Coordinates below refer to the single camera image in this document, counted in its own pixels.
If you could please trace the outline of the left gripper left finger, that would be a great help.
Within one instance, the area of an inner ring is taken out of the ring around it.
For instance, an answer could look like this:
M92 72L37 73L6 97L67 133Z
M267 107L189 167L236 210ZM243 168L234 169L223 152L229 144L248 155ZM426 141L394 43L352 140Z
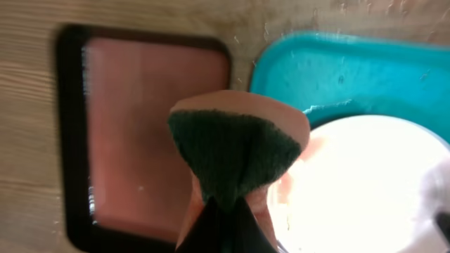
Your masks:
M224 213L211 197L175 253L223 253Z

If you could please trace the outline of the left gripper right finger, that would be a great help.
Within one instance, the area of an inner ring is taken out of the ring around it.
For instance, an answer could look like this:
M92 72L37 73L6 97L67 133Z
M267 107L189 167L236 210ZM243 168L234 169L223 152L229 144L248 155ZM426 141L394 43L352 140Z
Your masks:
M224 216L225 253L277 253L270 244L244 198Z

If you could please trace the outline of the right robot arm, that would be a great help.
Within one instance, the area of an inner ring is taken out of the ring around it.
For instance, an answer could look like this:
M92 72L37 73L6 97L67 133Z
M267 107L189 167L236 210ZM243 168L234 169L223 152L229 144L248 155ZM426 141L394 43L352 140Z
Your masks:
M450 214L446 212L440 212L435 217L435 223L440 229L443 238L446 240L446 243L450 243Z

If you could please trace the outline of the white plate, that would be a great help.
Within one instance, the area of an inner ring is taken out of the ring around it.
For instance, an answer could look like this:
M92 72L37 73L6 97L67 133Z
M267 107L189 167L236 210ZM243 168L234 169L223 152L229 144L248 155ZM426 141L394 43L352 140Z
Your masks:
M282 252L448 252L449 144L404 119L338 119L312 131L268 204Z

